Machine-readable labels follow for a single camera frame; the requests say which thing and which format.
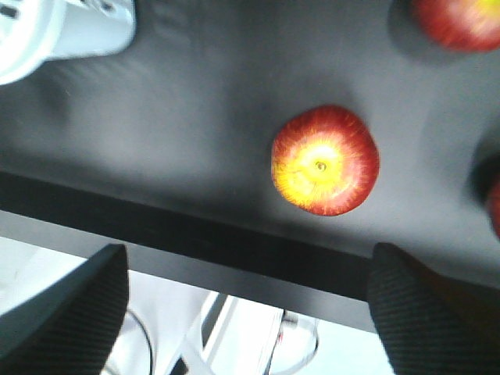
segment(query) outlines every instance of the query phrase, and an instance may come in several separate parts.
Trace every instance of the apple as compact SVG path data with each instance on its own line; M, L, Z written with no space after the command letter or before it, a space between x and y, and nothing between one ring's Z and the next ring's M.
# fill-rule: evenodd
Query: apple
M413 0L423 30L446 48L488 52L500 47L500 0Z
M488 192L487 209L490 213L493 229L500 238L500 175L497 176Z
M292 204L336 216L358 207L379 171L377 146L363 121L338 105L298 115L273 143L274 186Z

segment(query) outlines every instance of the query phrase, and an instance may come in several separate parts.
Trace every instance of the table surface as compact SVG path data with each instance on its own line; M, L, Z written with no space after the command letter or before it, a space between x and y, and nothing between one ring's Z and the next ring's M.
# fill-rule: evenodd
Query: table surface
M500 150L500 51L441 50L408 4L139 0L125 52L0 87L0 169L362 256L393 241L499 287L470 174ZM367 201L330 218L270 179L275 134L324 103L356 111L381 156Z

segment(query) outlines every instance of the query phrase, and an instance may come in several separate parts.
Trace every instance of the cable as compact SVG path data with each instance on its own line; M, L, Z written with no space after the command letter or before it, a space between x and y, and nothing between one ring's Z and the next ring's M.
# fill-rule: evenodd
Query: cable
M142 333L146 337L146 341L148 342L148 350L149 350L149 375L153 375L153 368L154 368L154 355L153 355L153 346L151 344L151 338L149 337L148 331L146 330L146 327L144 323L142 323L142 320L139 319L138 315L132 311L131 309L127 309L127 312L134 318L135 322L139 325L139 327L142 330Z
M299 370L306 367L313 360L313 358L316 356L316 353L318 352L318 347L320 346L320 338L318 335L317 326L315 324L312 324L306 320L303 320L303 321L293 320L289 316L287 316L286 311L283 315L281 323L282 324L283 323L292 323L292 324L295 324L297 327L302 326L304 328L309 328L308 330L311 332L311 335L315 339L314 350L310 354L308 354L306 357L304 357L301 361L299 361L298 363L296 363L295 365L290 367L289 369L286 369L286 370L283 370L280 372L276 372L276 373L271 373L270 372L271 362L273 361L274 351L277 347L277 340L276 340L276 342L274 344L274 348L273 348L273 353L272 353L270 361L268 363L268 367L266 368L265 375L292 375L293 373L297 373Z
M127 313L134 319L135 323L141 328L143 335L146 338L148 343L148 351L149 351L149 375L153 375L154 369L154 355L153 355L153 347L151 343L151 338L149 337L148 331L146 330L145 324L138 317L138 315L132 311L131 309L127 309ZM116 371L112 370L109 366L104 366L104 371L106 371L109 375L120 375Z

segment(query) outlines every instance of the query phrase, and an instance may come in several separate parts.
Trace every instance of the white container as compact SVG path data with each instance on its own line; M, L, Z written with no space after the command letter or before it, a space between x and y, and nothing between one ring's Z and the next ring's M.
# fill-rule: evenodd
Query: white container
M1 0L0 84L48 59L120 52L134 33L134 0Z

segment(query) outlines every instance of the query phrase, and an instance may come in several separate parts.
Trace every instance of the red apple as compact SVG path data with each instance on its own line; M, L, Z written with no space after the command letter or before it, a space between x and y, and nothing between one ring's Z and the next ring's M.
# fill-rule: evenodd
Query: red apple
M363 203L379 164L377 146L361 119L346 108L324 105L281 129L273 143L271 174L289 202L335 216Z
M500 47L500 0L413 0L413 11L423 30L446 48Z
M492 185L487 195L487 209L490 213L493 229L500 238L500 175Z

